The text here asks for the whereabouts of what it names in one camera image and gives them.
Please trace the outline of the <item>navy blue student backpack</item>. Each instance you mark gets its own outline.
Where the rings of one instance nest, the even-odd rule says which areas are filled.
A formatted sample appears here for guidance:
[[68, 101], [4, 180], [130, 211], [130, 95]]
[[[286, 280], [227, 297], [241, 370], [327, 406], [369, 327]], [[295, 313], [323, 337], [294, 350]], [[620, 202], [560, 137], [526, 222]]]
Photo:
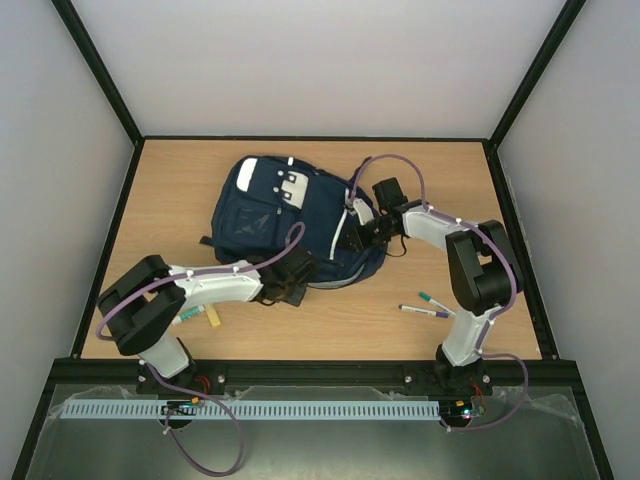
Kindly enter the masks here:
[[[291, 227], [301, 222], [300, 247], [318, 262], [310, 286], [337, 289], [361, 282], [382, 267], [387, 247], [361, 253], [339, 248], [341, 234], [358, 223], [345, 208], [354, 181], [295, 157], [245, 156], [231, 168], [214, 209], [212, 234], [200, 243], [213, 248], [221, 264], [252, 255], [271, 257], [285, 248]], [[356, 197], [379, 216], [360, 187]]]

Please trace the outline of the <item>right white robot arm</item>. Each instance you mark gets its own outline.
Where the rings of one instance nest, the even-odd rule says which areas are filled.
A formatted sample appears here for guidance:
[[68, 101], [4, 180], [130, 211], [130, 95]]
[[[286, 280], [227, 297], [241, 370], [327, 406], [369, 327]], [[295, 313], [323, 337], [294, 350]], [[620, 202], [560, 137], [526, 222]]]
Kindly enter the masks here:
[[409, 201], [395, 178], [376, 184], [374, 195], [378, 217], [353, 191], [346, 195], [346, 211], [356, 215], [358, 223], [345, 231], [341, 241], [363, 251], [400, 236], [446, 253], [458, 308], [448, 336], [437, 348], [433, 382], [444, 394], [467, 393], [486, 374], [486, 337], [522, 290], [521, 270], [504, 226], [496, 220], [471, 223], [422, 200]]

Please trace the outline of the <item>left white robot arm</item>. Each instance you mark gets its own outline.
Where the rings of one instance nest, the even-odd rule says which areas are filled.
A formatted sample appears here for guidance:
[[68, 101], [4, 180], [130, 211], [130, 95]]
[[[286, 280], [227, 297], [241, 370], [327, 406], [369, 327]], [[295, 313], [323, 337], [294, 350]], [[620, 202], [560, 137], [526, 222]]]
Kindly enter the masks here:
[[287, 247], [270, 259], [251, 256], [209, 267], [169, 265], [150, 255], [100, 295], [96, 337], [172, 379], [192, 364], [187, 348], [169, 333], [176, 317], [228, 302], [298, 306], [317, 268], [318, 262], [301, 247]]

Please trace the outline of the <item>green marker pen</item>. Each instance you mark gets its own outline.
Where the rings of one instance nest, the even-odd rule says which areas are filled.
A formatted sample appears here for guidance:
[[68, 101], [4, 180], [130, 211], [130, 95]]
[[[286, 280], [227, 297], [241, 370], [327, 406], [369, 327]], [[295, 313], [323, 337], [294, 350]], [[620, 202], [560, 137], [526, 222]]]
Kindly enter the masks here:
[[423, 300], [425, 300], [429, 304], [435, 306], [437, 309], [439, 309], [442, 312], [446, 313], [448, 316], [453, 316], [453, 317], [456, 316], [456, 312], [453, 309], [447, 307], [446, 305], [444, 305], [443, 303], [441, 303], [438, 300], [434, 299], [433, 297], [431, 297], [430, 295], [426, 294], [425, 292], [419, 292], [419, 296], [420, 296], [420, 298], [422, 298]]

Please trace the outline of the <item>purple marker pen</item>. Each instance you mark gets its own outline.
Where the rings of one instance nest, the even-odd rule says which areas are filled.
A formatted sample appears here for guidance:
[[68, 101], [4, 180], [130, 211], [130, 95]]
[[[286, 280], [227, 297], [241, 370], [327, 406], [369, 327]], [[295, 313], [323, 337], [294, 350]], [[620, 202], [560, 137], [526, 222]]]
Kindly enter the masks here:
[[398, 309], [401, 310], [401, 311], [405, 311], [405, 312], [419, 313], [419, 314], [429, 315], [429, 316], [437, 317], [437, 318], [449, 318], [450, 317], [448, 312], [438, 311], [438, 310], [433, 310], [433, 309], [425, 309], [425, 308], [420, 308], [420, 307], [414, 307], [414, 306], [405, 305], [405, 304], [398, 305]]

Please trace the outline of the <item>yellow highlighter marker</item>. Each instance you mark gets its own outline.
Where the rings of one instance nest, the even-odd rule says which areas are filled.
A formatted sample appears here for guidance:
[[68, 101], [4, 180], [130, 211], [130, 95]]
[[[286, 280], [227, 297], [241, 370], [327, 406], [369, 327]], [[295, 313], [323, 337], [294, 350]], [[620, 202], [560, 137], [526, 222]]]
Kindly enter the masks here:
[[209, 323], [213, 328], [219, 327], [221, 325], [220, 317], [214, 308], [207, 309], [206, 314], [207, 314]]

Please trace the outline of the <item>green white glue stick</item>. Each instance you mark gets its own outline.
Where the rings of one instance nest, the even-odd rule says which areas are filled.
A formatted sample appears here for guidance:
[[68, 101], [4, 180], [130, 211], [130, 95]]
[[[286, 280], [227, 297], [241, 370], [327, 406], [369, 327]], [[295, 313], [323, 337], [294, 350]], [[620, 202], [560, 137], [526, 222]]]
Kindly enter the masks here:
[[172, 325], [179, 325], [205, 311], [205, 307], [200, 305], [196, 307], [192, 307], [190, 309], [184, 310], [178, 313], [172, 320]]

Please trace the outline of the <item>black aluminium frame rail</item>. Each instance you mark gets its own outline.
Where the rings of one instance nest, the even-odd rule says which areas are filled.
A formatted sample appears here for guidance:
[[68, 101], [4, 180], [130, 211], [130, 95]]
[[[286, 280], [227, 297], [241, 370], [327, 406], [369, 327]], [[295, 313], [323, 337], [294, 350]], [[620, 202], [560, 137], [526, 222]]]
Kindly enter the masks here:
[[[525, 360], [531, 385], [569, 386], [581, 383], [575, 361]], [[523, 370], [516, 360], [485, 360], [490, 381], [496, 385], [518, 385]], [[60, 358], [53, 362], [49, 381], [56, 383], [133, 384], [143, 367], [136, 360]], [[372, 386], [396, 387], [408, 383], [425, 386], [435, 380], [436, 361], [251, 361], [196, 360], [194, 376], [203, 375], [212, 384], [231, 386]]]

